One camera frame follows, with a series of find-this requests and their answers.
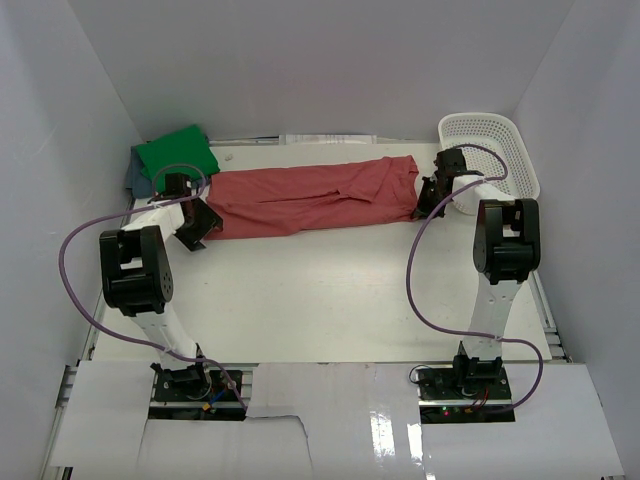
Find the red t-shirt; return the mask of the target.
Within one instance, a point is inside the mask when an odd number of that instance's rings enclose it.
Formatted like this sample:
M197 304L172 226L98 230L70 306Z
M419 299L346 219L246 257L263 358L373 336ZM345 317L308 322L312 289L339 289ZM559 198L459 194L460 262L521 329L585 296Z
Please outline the red t-shirt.
M283 237L408 221L417 203L418 173L411 155L219 173L206 202L222 217L223 229L207 238Z

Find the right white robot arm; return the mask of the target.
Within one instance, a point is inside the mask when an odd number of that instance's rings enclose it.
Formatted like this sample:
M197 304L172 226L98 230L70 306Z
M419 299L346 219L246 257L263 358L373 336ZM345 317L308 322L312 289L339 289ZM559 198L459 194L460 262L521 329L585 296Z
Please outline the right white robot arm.
M419 379L428 393L445 391L482 401L508 384L502 360L504 332L513 301L523 283L541 260L539 205L533 198L501 200L489 195L489 188L508 176L505 160L501 170L486 176L468 168L465 144L437 153L435 173L423 180L414 217L430 223L445 213L448 204L466 193L477 198L476 228L472 256L479 275L476 301L468 330L441 327L422 313L417 318L439 333L460 337L452 366L429 370Z

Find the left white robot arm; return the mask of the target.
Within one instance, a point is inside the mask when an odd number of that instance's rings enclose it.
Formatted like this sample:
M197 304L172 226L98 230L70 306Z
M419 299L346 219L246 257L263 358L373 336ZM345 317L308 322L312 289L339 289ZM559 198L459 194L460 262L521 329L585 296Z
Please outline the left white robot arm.
M212 377L201 363L200 346L171 306L174 280L165 241L174 237L191 252L202 250L205 237L223 229L223 219L203 199L192 196L185 173L165 174L164 190L153 199L171 204L100 235L103 295L110 308L131 319L154 345L158 361L151 368L161 383L200 400L211 391Z

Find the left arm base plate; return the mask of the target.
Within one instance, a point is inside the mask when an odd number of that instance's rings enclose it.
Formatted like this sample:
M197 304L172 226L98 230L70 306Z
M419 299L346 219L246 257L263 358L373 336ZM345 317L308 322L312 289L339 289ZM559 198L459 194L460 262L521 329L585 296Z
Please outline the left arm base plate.
M235 421L246 418L244 402L251 395L251 373L231 369L229 378L216 368L191 365L182 370L151 365L155 373L148 410L150 420Z

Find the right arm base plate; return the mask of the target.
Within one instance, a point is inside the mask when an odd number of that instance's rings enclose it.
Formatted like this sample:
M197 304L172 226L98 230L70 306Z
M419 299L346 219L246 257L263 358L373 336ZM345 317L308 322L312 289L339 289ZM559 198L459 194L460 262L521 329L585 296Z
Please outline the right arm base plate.
M452 366L414 366L408 380L417 387L422 425L513 423L516 420L506 370L494 378L460 380Z

